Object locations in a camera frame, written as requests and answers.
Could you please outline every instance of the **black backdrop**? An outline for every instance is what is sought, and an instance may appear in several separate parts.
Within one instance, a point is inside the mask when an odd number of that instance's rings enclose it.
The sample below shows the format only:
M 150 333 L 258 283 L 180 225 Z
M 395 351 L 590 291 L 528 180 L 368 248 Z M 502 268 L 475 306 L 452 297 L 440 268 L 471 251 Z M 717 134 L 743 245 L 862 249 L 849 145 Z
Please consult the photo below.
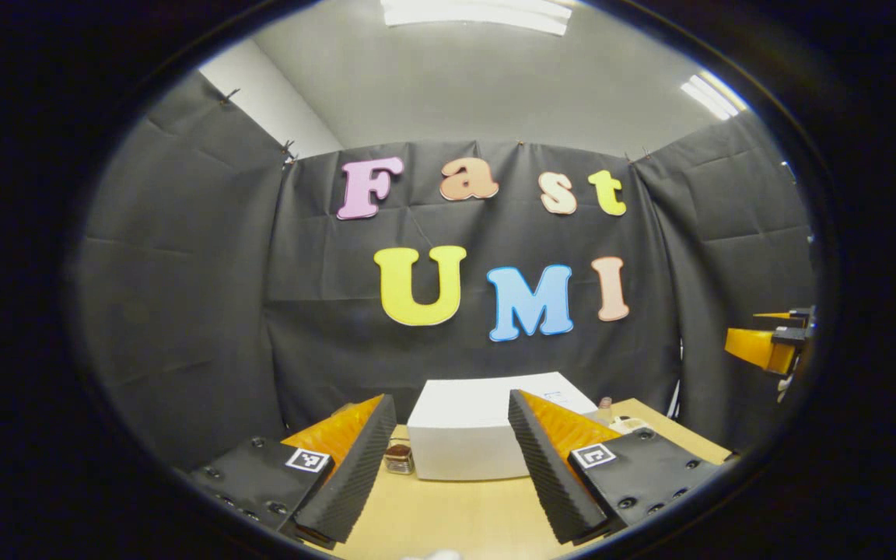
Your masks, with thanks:
M 729 326 L 814 302 L 807 216 L 782 156 L 751 114 L 630 163 L 518 142 L 408 142 L 284 166 L 280 146 L 199 75 L 160 100 L 100 182 L 77 260 L 86 351 L 129 425 L 160 457 L 195 467 L 263 433 L 306 428 L 346 401 L 393 394 L 405 422 L 426 379 L 562 371 L 588 397 L 637 397 L 742 450 L 775 422 L 775 380 L 727 355 Z M 337 220 L 341 166 L 400 156 L 370 219 Z M 486 159 L 494 198 L 445 201 L 441 167 Z M 597 204 L 609 170 L 627 212 Z M 579 208 L 547 212 L 538 174 L 564 173 Z M 376 251 L 420 252 L 419 302 L 437 297 L 427 251 L 460 245 L 462 302 L 406 327 L 378 298 Z M 597 319 L 590 262 L 618 256 L 630 314 Z M 572 267 L 572 332 L 495 343 L 488 270 L 530 286 Z M 680 359 L 680 343 L 684 347 Z

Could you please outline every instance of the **ceiling light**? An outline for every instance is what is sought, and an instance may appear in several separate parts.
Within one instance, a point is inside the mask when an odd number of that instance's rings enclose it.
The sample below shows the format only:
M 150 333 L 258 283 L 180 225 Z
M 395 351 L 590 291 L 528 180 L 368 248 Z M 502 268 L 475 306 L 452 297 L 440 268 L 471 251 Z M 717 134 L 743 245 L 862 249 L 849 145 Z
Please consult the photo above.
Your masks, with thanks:
M 732 89 L 721 82 L 721 79 L 717 79 L 707 71 L 701 72 L 700 75 L 691 75 L 689 81 L 680 86 L 680 89 L 707 107 L 722 121 L 735 117 L 741 110 L 749 109 Z
M 728 103 L 728 100 L 726 100 L 721 93 L 718 93 L 714 88 L 708 86 L 707 82 L 703 81 L 703 79 L 696 77 L 696 75 L 691 75 L 690 83 L 696 86 L 697 89 L 700 89 L 700 91 L 704 92 L 704 95 L 711 98 L 715 105 L 724 109 L 725 113 L 729 114 L 730 117 L 735 117 L 736 114 L 739 113 L 739 110 L 735 109 L 734 105 Z
M 485 22 L 565 35 L 572 10 L 547 0 L 383 0 L 389 27 L 429 22 Z
M 706 70 L 701 71 L 699 75 L 704 79 L 705 82 L 714 86 L 714 89 L 717 89 L 719 92 L 721 92 L 721 95 L 728 98 L 728 100 L 732 102 L 732 105 L 734 105 L 738 110 L 749 109 L 749 107 L 747 107 L 743 102 L 742 98 L 736 95 L 736 93 L 733 92 L 732 89 L 729 88 L 729 86 L 726 86 L 724 82 L 721 81 L 721 79 L 718 79 L 717 75 L 711 74 Z
M 729 118 L 732 117 L 731 114 L 728 114 L 728 111 L 725 111 L 722 107 L 718 107 L 718 104 L 714 103 L 714 100 L 707 96 L 707 93 L 700 91 L 700 89 L 697 89 L 696 86 L 690 82 L 686 82 L 686 84 L 680 86 L 680 89 L 686 92 L 688 96 L 692 96 L 693 99 L 700 102 L 701 105 L 707 107 L 715 117 L 721 118 L 722 121 L 728 121 Z

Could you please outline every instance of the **white object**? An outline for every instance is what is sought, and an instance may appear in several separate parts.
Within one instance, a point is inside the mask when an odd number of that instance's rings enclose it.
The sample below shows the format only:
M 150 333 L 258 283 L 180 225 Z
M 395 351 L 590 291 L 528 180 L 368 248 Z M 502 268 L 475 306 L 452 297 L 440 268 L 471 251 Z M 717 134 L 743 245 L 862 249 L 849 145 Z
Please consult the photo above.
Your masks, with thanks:
M 521 389 L 597 420 L 597 405 L 561 373 L 476 380 L 428 380 L 406 429 L 417 478 L 488 481 L 527 476 L 507 412 Z
M 423 558 L 416 558 L 413 556 L 408 556 L 402 558 L 401 560 L 463 560 L 462 553 L 458 550 L 435 550 L 430 556 L 425 556 Z
M 617 417 L 613 419 L 611 424 L 608 426 L 609 429 L 613 429 L 615 432 L 620 433 L 622 436 L 626 436 L 629 433 L 634 432 L 636 429 L 648 428 L 652 429 L 651 425 L 648 425 L 648 422 L 643 421 L 643 419 L 639 418 L 630 418 L 630 417 Z
M 779 383 L 776 384 L 776 390 L 779 391 L 778 396 L 776 396 L 776 401 L 778 403 L 783 400 L 783 396 L 786 394 L 787 387 L 790 387 L 790 382 L 793 381 L 793 376 L 788 376 L 785 380 L 779 380 Z

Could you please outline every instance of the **wooden table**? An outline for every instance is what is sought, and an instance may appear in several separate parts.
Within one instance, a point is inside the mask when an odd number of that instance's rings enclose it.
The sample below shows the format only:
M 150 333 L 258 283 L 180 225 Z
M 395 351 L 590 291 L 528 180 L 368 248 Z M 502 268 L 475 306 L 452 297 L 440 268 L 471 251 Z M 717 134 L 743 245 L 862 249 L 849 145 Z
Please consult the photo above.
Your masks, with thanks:
M 615 415 L 643 419 L 703 460 L 721 464 L 730 454 L 634 398 L 611 408 Z M 406 436 L 406 426 L 396 426 L 394 437 Z M 392 474 L 383 465 L 348 542 L 324 552 L 348 560 L 401 560 L 439 548 L 458 550 L 465 560 L 544 560 L 579 547 L 555 540 L 530 476 L 420 481 L 416 474 Z

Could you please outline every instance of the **white ceiling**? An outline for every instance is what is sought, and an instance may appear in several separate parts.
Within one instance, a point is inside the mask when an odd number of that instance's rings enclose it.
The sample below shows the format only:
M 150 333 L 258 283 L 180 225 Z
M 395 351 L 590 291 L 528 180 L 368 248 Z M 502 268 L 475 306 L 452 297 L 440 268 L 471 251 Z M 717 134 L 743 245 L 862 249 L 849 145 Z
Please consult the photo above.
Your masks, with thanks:
M 380 0 L 324 0 L 255 42 L 345 148 L 519 139 L 633 159 L 715 123 L 701 69 L 586 5 L 565 36 L 497 24 L 387 28 Z

